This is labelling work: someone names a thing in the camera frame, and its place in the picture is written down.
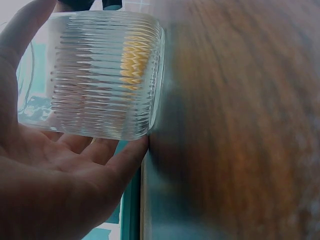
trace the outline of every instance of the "teal surface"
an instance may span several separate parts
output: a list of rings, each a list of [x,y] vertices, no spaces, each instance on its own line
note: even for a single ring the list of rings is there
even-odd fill
[[[87,236],[82,240],[113,240],[109,239],[110,230],[94,228]]]

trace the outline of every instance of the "glass jar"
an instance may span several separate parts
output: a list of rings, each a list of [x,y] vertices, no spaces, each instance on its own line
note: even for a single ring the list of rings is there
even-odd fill
[[[152,127],[164,31],[135,12],[54,13],[17,69],[18,121],[35,128],[132,141]]]

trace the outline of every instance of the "finger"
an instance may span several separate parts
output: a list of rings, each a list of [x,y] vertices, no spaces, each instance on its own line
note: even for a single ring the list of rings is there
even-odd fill
[[[64,145],[72,152],[80,154],[91,143],[91,141],[92,137],[77,136],[65,133],[56,142]]]
[[[87,146],[81,155],[91,159],[96,164],[105,165],[115,154],[118,140],[96,138]]]
[[[34,0],[21,8],[0,34],[0,56],[15,68],[39,28],[52,13],[56,0]]]
[[[62,135],[62,132],[55,132],[55,131],[41,131],[48,139],[53,142],[56,142]]]
[[[148,137],[129,142],[117,155],[110,158],[106,165],[90,173],[102,193],[113,193],[115,198],[121,196],[132,179],[148,150]]]

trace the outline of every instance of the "clear glass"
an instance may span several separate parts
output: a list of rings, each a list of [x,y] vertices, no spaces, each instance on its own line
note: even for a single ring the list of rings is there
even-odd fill
[[[36,128],[132,141],[152,127],[164,31],[134,12],[54,13],[17,70],[18,120]]]

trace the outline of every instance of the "brown wooden table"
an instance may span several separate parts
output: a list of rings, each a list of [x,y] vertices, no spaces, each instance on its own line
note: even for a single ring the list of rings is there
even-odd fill
[[[320,239],[320,1],[151,0],[144,240]]]

